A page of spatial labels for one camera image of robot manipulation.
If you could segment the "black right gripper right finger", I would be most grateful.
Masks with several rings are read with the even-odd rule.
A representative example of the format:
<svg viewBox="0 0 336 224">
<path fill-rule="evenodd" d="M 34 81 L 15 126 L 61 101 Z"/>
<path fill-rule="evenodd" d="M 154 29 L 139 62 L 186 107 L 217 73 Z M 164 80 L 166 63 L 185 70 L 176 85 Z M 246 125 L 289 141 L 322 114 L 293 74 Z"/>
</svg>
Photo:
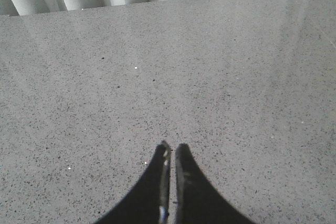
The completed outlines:
<svg viewBox="0 0 336 224">
<path fill-rule="evenodd" d="M 253 223 L 212 186 L 187 144 L 176 149 L 176 223 Z"/>
</svg>

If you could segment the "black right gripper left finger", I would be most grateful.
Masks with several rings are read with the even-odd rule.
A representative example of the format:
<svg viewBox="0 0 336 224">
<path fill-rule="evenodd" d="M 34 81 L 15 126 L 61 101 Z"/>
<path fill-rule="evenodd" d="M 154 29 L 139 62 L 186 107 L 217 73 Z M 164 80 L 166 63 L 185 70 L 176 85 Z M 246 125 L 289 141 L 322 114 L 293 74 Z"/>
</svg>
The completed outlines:
<svg viewBox="0 0 336 224">
<path fill-rule="evenodd" d="M 167 223 L 170 164 L 171 148 L 163 141 L 132 189 L 96 223 Z"/>
</svg>

